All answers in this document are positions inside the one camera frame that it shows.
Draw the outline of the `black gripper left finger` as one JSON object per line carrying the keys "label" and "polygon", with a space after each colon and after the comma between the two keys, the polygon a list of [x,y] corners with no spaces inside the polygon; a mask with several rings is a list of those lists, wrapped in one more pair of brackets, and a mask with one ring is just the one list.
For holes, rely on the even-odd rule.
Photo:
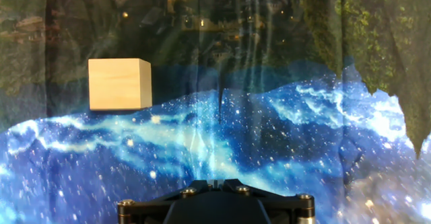
{"label": "black gripper left finger", "polygon": [[170,207],[176,201],[209,192],[215,188],[216,180],[194,180],[185,188],[146,202],[121,200],[117,204],[118,224],[145,223],[148,217],[155,219],[156,223],[163,223]]}

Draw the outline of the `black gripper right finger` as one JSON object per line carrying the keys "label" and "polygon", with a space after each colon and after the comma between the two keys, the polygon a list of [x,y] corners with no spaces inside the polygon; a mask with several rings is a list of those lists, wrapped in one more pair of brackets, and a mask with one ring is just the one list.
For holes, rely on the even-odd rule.
{"label": "black gripper right finger", "polygon": [[238,179],[215,180],[215,190],[256,198],[263,205],[271,223],[316,223],[314,196],[308,193],[282,196],[248,186]]}

